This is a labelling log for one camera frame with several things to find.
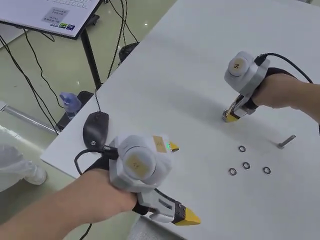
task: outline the cable connector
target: cable connector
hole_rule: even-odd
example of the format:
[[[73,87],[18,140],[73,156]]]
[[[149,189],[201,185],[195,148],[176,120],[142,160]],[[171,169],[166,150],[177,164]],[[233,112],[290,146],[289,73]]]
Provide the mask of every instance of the cable connector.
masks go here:
[[[267,59],[267,54],[260,54],[259,56],[257,56],[254,60],[255,64],[257,64],[258,66],[261,66],[261,64]]]

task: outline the floor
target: floor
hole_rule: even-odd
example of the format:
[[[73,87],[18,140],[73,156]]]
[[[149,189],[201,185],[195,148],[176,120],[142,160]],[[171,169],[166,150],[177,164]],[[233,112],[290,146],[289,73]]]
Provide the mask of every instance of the floor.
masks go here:
[[[139,41],[148,34],[175,1],[128,0],[127,23]],[[120,11],[120,1],[113,0],[112,2]],[[88,29],[88,33],[100,77],[104,80],[107,77],[115,51],[121,19],[109,3],[103,4],[97,14],[100,15],[100,20],[96,26]],[[55,43],[53,43],[37,32],[30,31],[28,35],[43,67],[44,75],[57,94],[62,91],[75,94],[82,90],[94,91],[92,76],[80,40],[55,37]],[[125,38],[127,44],[134,42],[127,30],[125,30]],[[40,70],[24,36],[11,42],[9,47],[21,68],[47,103],[54,118],[59,120],[64,110],[57,106],[54,95],[40,78]],[[46,122],[46,118],[37,106],[25,79],[17,71],[4,49],[0,49],[0,73],[0,100]],[[0,193],[0,224],[33,201],[63,188],[73,180],[40,160],[41,153],[54,139],[55,135],[53,134],[37,129],[4,112],[0,113],[0,142],[15,146],[26,159],[33,160],[48,172],[48,180],[42,186],[36,187],[20,181]],[[136,215],[132,212],[123,213],[105,222],[94,224],[86,239],[126,239],[135,217]],[[86,225],[80,226],[65,239],[79,239],[86,229]]]

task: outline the metal washer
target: metal washer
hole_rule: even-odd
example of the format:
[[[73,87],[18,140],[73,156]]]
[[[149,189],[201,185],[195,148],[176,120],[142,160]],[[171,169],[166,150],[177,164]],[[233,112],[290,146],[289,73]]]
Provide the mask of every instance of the metal washer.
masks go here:
[[[233,168],[233,167],[231,167],[231,168],[229,168],[229,174],[231,175],[231,176],[234,176],[234,175],[236,175],[237,174],[237,170],[235,169],[235,168]]]
[[[245,170],[248,170],[248,169],[250,169],[251,166],[250,166],[250,163],[248,163],[248,162],[245,161],[245,162],[242,163],[242,167],[243,167]]]
[[[241,153],[244,153],[245,151],[246,151],[246,147],[245,146],[239,146],[238,147],[238,149],[239,149],[239,151],[241,152]]]
[[[271,173],[271,169],[267,166],[265,166],[264,168],[262,168],[262,171],[265,173],[265,174],[270,174]]]

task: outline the black cable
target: black cable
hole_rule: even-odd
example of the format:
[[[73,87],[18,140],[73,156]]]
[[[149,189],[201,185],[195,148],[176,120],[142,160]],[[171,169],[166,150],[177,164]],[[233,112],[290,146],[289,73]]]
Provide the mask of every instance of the black cable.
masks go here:
[[[120,18],[122,18],[122,20],[124,20],[123,17],[122,17],[122,16],[119,14],[119,12],[116,10],[115,6],[112,4],[112,2],[111,2],[111,1],[109,1],[109,2],[110,2],[110,4],[111,4],[113,10],[115,11],[115,13],[116,13]],[[131,29],[129,28],[129,26],[128,26],[127,23],[125,23],[125,26],[126,26],[126,28],[129,30],[129,32],[130,32],[130,34],[132,35],[132,37],[134,38],[134,40],[138,43],[139,41],[137,40],[136,36],[132,33],[132,31],[131,31]]]
[[[92,223],[90,223],[90,224],[89,224],[89,226],[88,226],[88,228],[86,229],[85,233],[82,235],[82,237],[80,237],[80,239],[79,239],[79,240],[83,240],[83,239],[85,239],[85,237],[88,235],[88,233],[89,233],[89,231],[90,231],[91,227],[92,227]]]
[[[43,32],[40,32],[43,36],[45,36],[47,39],[49,39],[51,42],[55,42],[56,40],[55,40],[55,38],[54,38],[54,36],[52,35],[52,34],[50,34],[50,36],[51,36],[51,38],[50,37],[48,37],[46,34],[44,34]]]
[[[280,54],[277,53],[273,53],[273,52],[269,52],[269,53],[265,53],[262,54],[260,56],[258,56],[257,58],[262,58],[262,59],[266,59],[267,56],[275,56],[278,57],[282,60],[285,60],[288,64],[290,64],[292,67],[294,67],[302,76],[304,76],[304,78],[311,84],[313,84],[314,82],[307,76],[307,74],[304,73],[304,71],[302,71],[297,65],[295,65],[292,61],[290,61],[288,58],[286,58],[285,56],[282,56]]]
[[[99,151],[99,150],[92,150],[92,149],[85,149],[85,150],[82,150],[81,152],[79,152],[79,153],[77,154],[77,156],[74,158],[74,165],[75,165],[75,168],[76,168],[76,170],[78,171],[78,173],[79,173],[80,175],[83,174],[82,171],[81,171],[81,169],[80,169],[80,167],[79,167],[79,164],[78,164],[78,159],[79,159],[83,154],[86,154],[86,153],[100,153],[100,154],[102,154],[103,152],[104,152],[104,151],[102,151],[102,150]],[[85,237],[88,235],[91,227],[92,227],[92,223],[89,224],[89,227],[87,228],[87,230],[85,231],[85,233],[82,235],[82,237],[80,237],[79,240],[85,239]]]
[[[57,126],[57,123],[55,121],[55,119],[52,117],[46,103],[44,102],[44,100],[41,98],[41,96],[38,94],[38,92],[36,91],[36,89],[34,88],[34,86],[32,85],[29,77],[24,73],[24,71],[21,69],[20,65],[17,63],[16,59],[14,58],[14,56],[11,53],[11,50],[8,46],[8,44],[6,43],[6,41],[4,40],[4,38],[0,35],[0,43],[2,43],[4,49],[7,51],[7,53],[10,55],[11,60],[13,61],[14,65],[16,66],[16,68],[20,71],[20,73],[24,76],[25,80],[27,81],[30,89],[32,90],[33,96],[39,106],[39,108],[41,109],[42,113],[45,115],[46,119],[49,121],[50,125],[52,126],[53,130],[55,131],[55,133],[58,135],[58,132],[56,131],[55,126],[53,125],[53,123],[51,122],[50,118],[47,116],[47,114],[45,113],[44,109],[42,108],[38,98],[42,101],[44,107],[46,108],[46,110],[48,111],[50,117],[52,118],[53,122],[55,123],[55,125]]]
[[[49,82],[48,82],[48,81],[45,79],[45,77],[44,77],[44,70],[43,70],[43,68],[42,68],[41,65],[40,65],[40,62],[39,62],[38,57],[37,57],[37,54],[36,54],[34,48],[32,47],[31,42],[29,41],[27,31],[26,31],[25,29],[23,29],[23,31],[24,31],[25,39],[26,39],[29,47],[31,48],[31,50],[32,50],[32,52],[33,52],[33,55],[34,55],[36,64],[38,65],[38,67],[39,67],[39,69],[40,69],[40,71],[41,71],[41,73],[40,73],[41,78],[46,82],[46,84],[48,85],[49,89],[50,89],[51,92],[54,94],[58,106],[59,106],[60,108],[64,108],[63,106],[60,105],[57,94],[56,94],[55,91],[51,88]]]
[[[117,55],[117,51],[118,51],[118,47],[119,47],[119,43],[120,43],[120,39],[121,39],[121,34],[122,34],[122,31],[123,31],[123,28],[124,28],[124,23],[125,23],[125,21],[124,21],[124,15],[125,15],[124,1],[120,0],[120,2],[121,2],[121,7],[122,7],[122,17],[121,17],[122,21],[121,21],[120,33],[119,33],[118,41],[117,41],[117,44],[116,44],[116,47],[115,47],[113,60],[112,60],[112,63],[111,63],[110,69],[109,69],[109,73],[108,73],[107,79],[110,77],[111,71],[112,71],[112,67],[114,66],[114,63],[115,63],[115,59],[116,59],[116,55]]]
[[[277,53],[273,53],[273,52],[269,52],[269,53],[264,53],[261,54],[259,56],[257,56],[254,60],[254,62],[260,66],[267,58],[267,56],[275,56],[277,58],[280,58],[282,60],[285,60],[288,64],[290,64],[292,67],[294,67],[302,76],[304,76],[304,78],[310,83],[313,84],[314,82],[310,79],[310,77],[308,77],[307,74],[305,74],[304,71],[302,71],[297,65],[295,65],[291,60],[289,60],[288,58],[286,58],[285,56],[282,56],[280,54]]]
[[[127,0],[124,0],[125,1],[125,17],[124,17],[124,24],[127,23],[127,16],[128,16],[128,1]],[[123,29],[122,29],[122,35],[123,35],[123,41],[124,41],[124,45],[126,46],[126,37],[125,37],[125,26],[123,26]]]
[[[99,103],[98,97],[97,97],[97,91],[98,91],[98,89],[96,88],[96,89],[95,89],[94,96],[95,96],[96,103],[98,104],[99,112],[101,112],[100,103]]]

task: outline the plastic bottle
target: plastic bottle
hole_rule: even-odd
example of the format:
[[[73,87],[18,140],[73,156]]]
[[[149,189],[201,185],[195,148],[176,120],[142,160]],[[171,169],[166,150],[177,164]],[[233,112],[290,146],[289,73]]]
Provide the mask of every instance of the plastic bottle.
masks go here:
[[[81,108],[81,102],[78,97],[71,92],[61,92],[60,98],[63,101],[65,113],[71,120],[78,113]]]

